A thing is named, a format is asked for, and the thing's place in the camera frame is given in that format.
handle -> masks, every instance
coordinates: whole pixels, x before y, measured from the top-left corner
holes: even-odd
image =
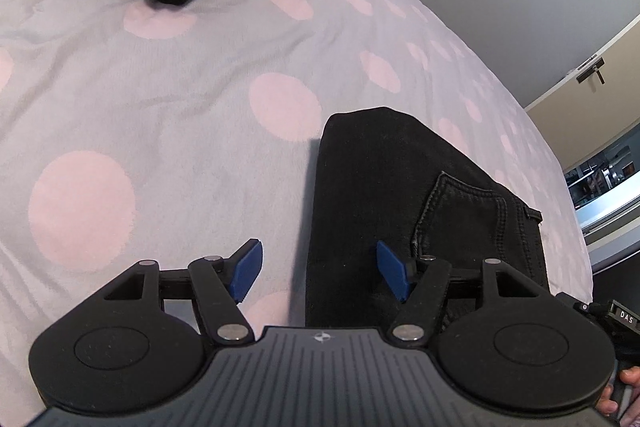
[[[620,371],[630,369],[633,366],[633,363],[627,360],[618,361],[616,379],[614,380],[613,392],[611,393],[611,399],[618,404],[618,410],[614,416],[618,421],[620,421],[628,407],[631,405],[631,396],[633,394],[633,387],[620,380]]]
[[[596,66],[594,66],[594,67],[593,67],[593,71],[595,71],[596,73],[598,73],[598,77],[599,77],[599,79],[600,79],[600,81],[601,81],[602,85],[604,86],[604,78],[602,77],[602,73],[600,73],[600,70],[599,70]]]

bedsheet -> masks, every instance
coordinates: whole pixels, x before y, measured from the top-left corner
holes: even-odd
[[[42,409],[34,338],[140,259],[264,245],[242,311],[301,325],[315,154],[336,112],[414,115],[533,208],[553,293],[591,300],[554,155],[418,0],[0,0],[0,423]]]

